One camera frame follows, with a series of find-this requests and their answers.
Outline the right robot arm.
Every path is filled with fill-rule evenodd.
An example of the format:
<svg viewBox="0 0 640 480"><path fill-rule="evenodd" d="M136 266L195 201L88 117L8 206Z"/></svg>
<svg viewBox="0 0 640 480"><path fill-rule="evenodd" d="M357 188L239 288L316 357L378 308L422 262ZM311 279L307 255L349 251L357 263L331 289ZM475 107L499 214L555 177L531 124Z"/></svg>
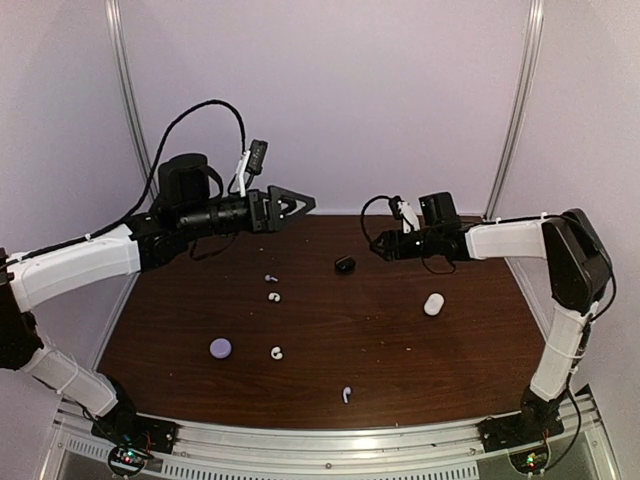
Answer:
<svg viewBox="0 0 640 480"><path fill-rule="evenodd" d="M591 325L605 311L605 295L617 286L611 258L586 212L471 221L457 212L448 192L423 196L421 211L399 196L387 197L400 227L366 234L369 250L385 261L427 260L439 256L450 266L494 258L537 258L547 266L554 316L538 367L513 419L519 440L535 440L551 424L547 407L566 394L581 362Z"/></svg>

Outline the black charging case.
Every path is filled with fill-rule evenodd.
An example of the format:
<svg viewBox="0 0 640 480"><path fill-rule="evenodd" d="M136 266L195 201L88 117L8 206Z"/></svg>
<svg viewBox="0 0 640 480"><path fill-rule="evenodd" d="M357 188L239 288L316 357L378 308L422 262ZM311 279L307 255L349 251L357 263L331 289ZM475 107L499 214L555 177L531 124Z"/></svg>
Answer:
<svg viewBox="0 0 640 480"><path fill-rule="evenodd" d="M338 274L349 274L356 268L356 260L352 256L344 256L334 262L334 270Z"/></svg>

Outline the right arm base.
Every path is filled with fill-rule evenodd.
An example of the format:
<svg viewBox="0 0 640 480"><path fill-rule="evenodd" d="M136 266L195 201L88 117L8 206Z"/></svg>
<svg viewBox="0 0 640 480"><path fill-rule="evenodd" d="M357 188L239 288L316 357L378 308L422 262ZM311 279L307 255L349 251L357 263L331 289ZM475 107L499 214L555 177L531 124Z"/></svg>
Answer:
<svg viewBox="0 0 640 480"><path fill-rule="evenodd" d="M561 420L549 426L526 427L522 414L486 417L476 425L485 453L506 451L510 465L519 474L537 475L551 464L549 440L564 433Z"/></svg>

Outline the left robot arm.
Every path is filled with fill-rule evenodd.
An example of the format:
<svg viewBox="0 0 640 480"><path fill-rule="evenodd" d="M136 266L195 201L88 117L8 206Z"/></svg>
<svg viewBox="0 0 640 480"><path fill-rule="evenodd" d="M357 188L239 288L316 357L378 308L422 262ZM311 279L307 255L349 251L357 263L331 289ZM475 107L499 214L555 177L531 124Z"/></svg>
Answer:
<svg viewBox="0 0 640 480"><path fill-rule="evenodd" d="M128 215L104 233L89 234L62 246L1 255L1 366L22 371L75 400L123 444L144 433L142 419L127 394L106 376L80 366L38 333L36 306L100 281L144 273L193 254L197 240L242 232L281 231L311 212L313 197L271 185L251 189L260 174L260 143L243 154L239 183L229 195L210 192L222 182L205 155L176 156L159 167L160 191L150 211Z"/></svg>

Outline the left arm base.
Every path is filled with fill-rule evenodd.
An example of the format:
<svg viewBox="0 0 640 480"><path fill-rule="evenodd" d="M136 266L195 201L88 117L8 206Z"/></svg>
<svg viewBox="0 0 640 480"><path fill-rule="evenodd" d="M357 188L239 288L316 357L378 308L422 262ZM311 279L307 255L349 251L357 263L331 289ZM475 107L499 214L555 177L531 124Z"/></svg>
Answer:
<svg viewBox="0 0 640 480"><path fill-rule="evenodd" d="M148 416L134 422L133 433L120 433L103 420L86 416L91 434L107 440L111 447L106 456L108 469L117 478L129 479L145 471L159 472L163 455L171 455L177 440L178 424Z"/></svg>

